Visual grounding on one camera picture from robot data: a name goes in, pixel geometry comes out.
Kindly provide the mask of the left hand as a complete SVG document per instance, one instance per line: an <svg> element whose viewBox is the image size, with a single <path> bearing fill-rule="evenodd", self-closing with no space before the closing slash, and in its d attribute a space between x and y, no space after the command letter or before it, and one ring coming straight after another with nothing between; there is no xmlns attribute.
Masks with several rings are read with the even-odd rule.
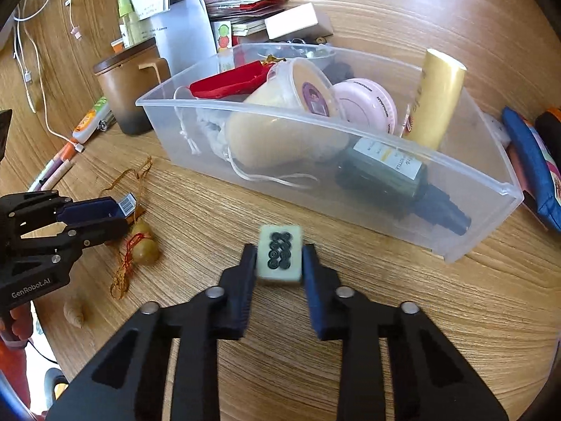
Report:
<svg viewBox="0 0 561 421"><path fill-rule="evenodd" d="M29 303L21 305L9 313L8 325L1 320L1 337L8 347L25 344L33 334L33 316Z"/></svg>

